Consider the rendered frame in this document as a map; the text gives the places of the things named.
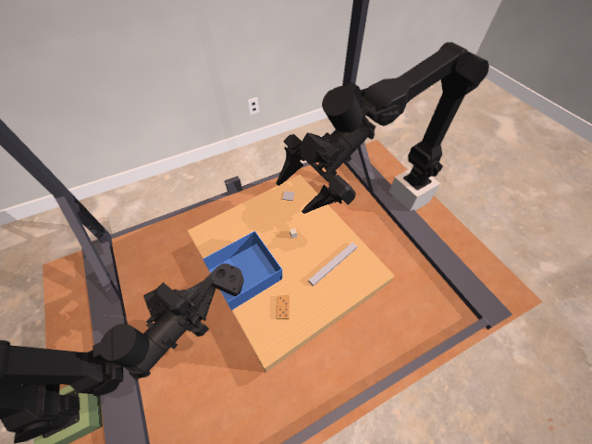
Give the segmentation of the light grey flat bar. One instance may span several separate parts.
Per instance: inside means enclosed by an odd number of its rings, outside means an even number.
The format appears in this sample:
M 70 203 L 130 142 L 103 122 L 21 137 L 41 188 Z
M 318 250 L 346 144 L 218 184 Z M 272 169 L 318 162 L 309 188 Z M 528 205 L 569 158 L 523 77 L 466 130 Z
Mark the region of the light grey flat bar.
M 314 286 L 324 276 L 326 276 L 332 269 L 334 269 L 339 263 L 341 263 L 347 256 L 349 256 L 353 251 L 355 251 L 357 249 L 357 247 L 358 246 L 352 242 L 341 253 L 339 253 L 335 258 L 333 258 L 328 264 L 326 264 L 322 269 L 320 269 L 315 275 L 313 275 L 308 280 L 308 282 L 312 286 Z

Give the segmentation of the blue open-top tray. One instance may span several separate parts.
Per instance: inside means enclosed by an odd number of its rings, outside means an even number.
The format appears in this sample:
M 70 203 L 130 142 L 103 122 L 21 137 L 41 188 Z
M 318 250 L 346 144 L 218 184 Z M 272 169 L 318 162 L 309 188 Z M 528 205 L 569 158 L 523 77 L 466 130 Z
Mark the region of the blue open-top tray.
M 216 251 L 207 268 L 212 273 L 221 264 L 236 266 L 244 278 L 236 297 L 221 290 L 231 311 L 283 278 L 281 266 L 258 236 L 244 236 Z

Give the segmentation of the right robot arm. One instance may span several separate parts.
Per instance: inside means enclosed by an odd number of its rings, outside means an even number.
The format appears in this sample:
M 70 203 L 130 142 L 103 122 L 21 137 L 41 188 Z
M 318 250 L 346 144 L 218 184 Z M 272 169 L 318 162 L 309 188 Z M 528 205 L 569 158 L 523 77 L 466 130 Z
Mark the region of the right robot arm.
M 149 376 L 166 351 L 145 335 L 119 324 L 89 352 L 12 346 L 0 340 L 0 419 L 7 431 L 15 432 L 14 444 L 40 435 L 48 438 L 78 423 L 79 393 L 101 396 L 116 390 L 124 379 L 123 367 L 135 380 Z M 75 390 L 59 395 L 60 385 Z

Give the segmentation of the light orange flat board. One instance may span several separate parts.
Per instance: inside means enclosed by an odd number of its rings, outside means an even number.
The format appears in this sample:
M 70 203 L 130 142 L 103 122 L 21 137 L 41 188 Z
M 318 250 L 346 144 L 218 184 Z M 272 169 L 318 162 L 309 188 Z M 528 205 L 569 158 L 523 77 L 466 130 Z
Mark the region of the light orange flat board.
M 282 200 L 284 191 L 295 192 L 293 201 Z M 317 194 L 299 175 L 188 230 L 203 259 L 255 231 L 281 266 L 278 283 L 232 310 L 264 368 L 388 284 L 389 269 L 329 205 L 302 212 Z M 312 286 L 308 280 L 352 242 L 357 249 Z M 278 320 L 278 295 L 290 296 L 290 320 Z

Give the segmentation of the orange domino tile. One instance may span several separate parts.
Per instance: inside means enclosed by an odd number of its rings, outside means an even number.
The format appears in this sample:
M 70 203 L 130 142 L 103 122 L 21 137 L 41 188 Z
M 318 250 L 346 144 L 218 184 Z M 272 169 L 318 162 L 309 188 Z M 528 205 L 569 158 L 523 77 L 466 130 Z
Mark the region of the orange domino tile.
M 290 296 L 277 296 L 277 320 L 290 320 Z

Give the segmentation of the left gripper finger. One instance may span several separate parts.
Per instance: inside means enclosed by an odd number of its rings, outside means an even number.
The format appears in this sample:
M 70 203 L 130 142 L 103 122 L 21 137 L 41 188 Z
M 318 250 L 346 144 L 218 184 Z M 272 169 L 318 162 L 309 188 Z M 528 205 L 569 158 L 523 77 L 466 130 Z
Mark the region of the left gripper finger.
M 286 146 L 284 149 L 286 150 L 286 160 L 276 182 L 278 186 L 303 166 L 303 163 Z
M 321 191 L 308 203 L 302 210 L 304 214 L 311 212 L 324 205 L 333 204 L 342 201 L 324 184 Z

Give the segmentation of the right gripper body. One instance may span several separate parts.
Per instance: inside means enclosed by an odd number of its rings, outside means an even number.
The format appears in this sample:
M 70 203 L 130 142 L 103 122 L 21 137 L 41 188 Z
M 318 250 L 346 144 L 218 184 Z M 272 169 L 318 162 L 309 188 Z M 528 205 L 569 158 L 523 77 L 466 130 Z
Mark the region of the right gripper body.
M 154 296 L 174 314 L 166 309 L 154 323 L 150 321 L 147 324 L 149 328 L 145 333 L 166 352 L 170 348 L 175 349 L 178 346 L 175 342 L 186 330 L 192 331 L 197 337 L 200 337 L 209 329 L 201 322 L 203 319 L 190 308 L 190 304 L 164 282 L 155 289 Z M 186 312 L 186 310 L 188 311 Z

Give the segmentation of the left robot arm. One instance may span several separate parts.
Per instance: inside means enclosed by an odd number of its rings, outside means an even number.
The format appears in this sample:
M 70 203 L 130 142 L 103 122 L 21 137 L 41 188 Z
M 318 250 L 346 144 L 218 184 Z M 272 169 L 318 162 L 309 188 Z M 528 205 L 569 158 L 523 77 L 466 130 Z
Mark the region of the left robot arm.
M 371 140 L 375 136 L 376 126 L 366 116 L 387 126 L 404 112 L 409 101 L 441 80 L 442 95 L 425 136 L 407 155 L 413 168 L 403 179 L 419 191 L 443 168 L 439 162 L 441 143 L 464 96 L 478 87 L 488 68 L 486 59 L 456 43 L 444 43 L 437 52 L 398 78 L 383 79 L 362 90 L 351 81 L 347 86 L 328 91 L 322 107 L 334 131 L 355 151 L 368 136 Z M 329 133 L 320 137 L 307 132 L 299 149 L 313 162 L 331 168 L 339 158 L 342 145 L 339 142 L 333 145 L 330 138 Z

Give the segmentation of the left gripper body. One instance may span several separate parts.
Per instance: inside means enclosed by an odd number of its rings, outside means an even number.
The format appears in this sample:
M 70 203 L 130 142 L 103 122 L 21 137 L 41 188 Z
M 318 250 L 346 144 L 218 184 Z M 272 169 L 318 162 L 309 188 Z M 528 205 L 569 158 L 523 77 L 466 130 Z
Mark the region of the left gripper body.
M 328 183 L 329 189 L 342 201 L 344 201 L 347 205 L 349 205 L 355 198 L 356 192 L 353 190 L 350 184 L 348 184 L 340 175 L 337 175 L 336 170 L 345 162 L 350 161 L 352 158 L 350 155 L 353 153 L 353 149 L 350 145 L 338 135 L 337 132 L 333 131 L 331 134 L 331 138 L 329 141 L 336 145 L 338 142 L 342 145 L 341 152 L 339 154 L 339 158 L 336 163 L 331 167 L 327 168 L 325 163 L 313 162 L 307 156 L 304 151 L 299 149 L 299 145 L 301 144 L 301 140 L 295 135 L 289 135 L 283 142 L 288 145 L 288 149 L 301 161 L 306 161 L 313 169 L 315 169 Z M 305 159 L 305 160 L 304 160 Z M 325 167 L 326 172 L 322 170 Z M 333 174 L 333 175 L 332 175 Z

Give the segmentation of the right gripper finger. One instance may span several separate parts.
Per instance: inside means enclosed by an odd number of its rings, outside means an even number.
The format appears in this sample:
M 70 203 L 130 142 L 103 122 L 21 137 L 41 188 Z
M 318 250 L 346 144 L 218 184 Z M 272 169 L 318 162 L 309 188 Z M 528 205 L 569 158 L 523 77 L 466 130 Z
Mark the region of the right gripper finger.
M 194 309 L 192 309 L 195 313 L 197 313 L 204 321 L 206 321 L 206 316 L 211 304 L 211 301 L 213 299 L 214 293 L 215 293 L 216 288 L 212 287 L 210 288 L 210 290 L 207 292 L 200 308 L 198 309 L 198 311 L 196 312 Z
M 209 277 L 187 290 L 173 291 L 175 291 L 179 296 L 181 296 L 185 301 L 187 301 L 191 307 L 198 311 L 213 281 L 214 279 Z M 185 298 L 184 296 L 186 296 L 187 298 Z

